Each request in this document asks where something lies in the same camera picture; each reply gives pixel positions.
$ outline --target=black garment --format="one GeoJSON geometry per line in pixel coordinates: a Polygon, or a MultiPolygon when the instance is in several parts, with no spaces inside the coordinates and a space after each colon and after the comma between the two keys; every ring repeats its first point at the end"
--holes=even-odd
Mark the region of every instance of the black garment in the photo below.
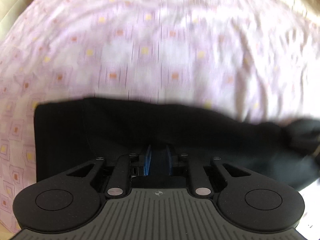
{"type": "Polygon", "coordinates": [[[290,150],[279,126],[205,109],[88,98],[39,105],[34,121],[38,181],[97,156],[114,162],[146,144],[172,144],[202,160],[219,156],[298,190],[318,177],[314,160],[290,150]]]}

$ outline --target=circular cap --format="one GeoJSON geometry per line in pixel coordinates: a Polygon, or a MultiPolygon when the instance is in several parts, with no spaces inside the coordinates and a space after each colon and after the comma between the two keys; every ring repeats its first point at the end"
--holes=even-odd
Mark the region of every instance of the circular cap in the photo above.
{"type": "Polygon", "coordinates": [[[196,189],[196,193],[200,196],[207,196],[211,193],[211,190],[206,187],[199,187],[196,189]]]}
{"type": "Polygon", "coordinates": [[[73,195],[62,189],[47,190],[39,194],[36,204],[39,208],[48,211],[57,211],[69,206],[73,201],[73,195]]]}
{"type": "Polygon", "coordinates": [[[111,196],[119,196],[123,193],[123,190],[118,187],[112,187],[108,189],[107,193],[111,196]]]}
{"type": "Polygon", "coordinates": [[[282,203],[281,196],[269,189],[254,189],[245,195],[246,203],[259,210],[272,210],[282,203]]]}

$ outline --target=metal screw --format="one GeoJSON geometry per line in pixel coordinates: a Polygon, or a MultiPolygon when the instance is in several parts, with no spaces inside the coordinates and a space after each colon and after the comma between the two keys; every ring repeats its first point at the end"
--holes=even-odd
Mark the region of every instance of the metal screw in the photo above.
{"type": "Polygon", "coordinates": [[[196,193],[200,196],[207,196],[211,193],[211,190],[207,187],[199,187],[196,189],[196,193]]]}
{"type": "Polygon", "coordinates": [[[112,187],[108,189],[107,193],[111,196],[119,196],[123,193],[123,190],[118,187],[112,187]]]}

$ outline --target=mattress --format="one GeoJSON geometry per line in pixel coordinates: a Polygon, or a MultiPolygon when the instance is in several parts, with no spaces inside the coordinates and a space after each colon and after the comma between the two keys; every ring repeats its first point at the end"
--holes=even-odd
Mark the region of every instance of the mattress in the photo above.
{"type": "MultiPolygon", "coordinates": [[[[319,7],[283,1],[34,0],[0,42],[2,223],[19,230],[13,199],[36,181],[33,114],[44,101],[98,95],[253,123],[320,118],[319,7]]],[[[303,235],[320,228],[308,207],[303,235]]]]}

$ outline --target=black circular joint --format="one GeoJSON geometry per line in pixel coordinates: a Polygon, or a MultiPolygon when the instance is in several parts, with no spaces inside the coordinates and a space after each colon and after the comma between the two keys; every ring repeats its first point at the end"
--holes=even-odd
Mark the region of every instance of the black circular joint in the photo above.
{"type": "Polygon", "coordinates": [[[48,211],[57,211],[66,208],[73,201],[73,195],[62,189],[47,190],[39,194],[36,204],[39,208],[48,211]]]}
{"type": "Polygon", "coordinates": [[[279,207],[282,197],[269,189],[254,189],[245,195],[246,203],[259,210],[272,210],[279,207]]]}

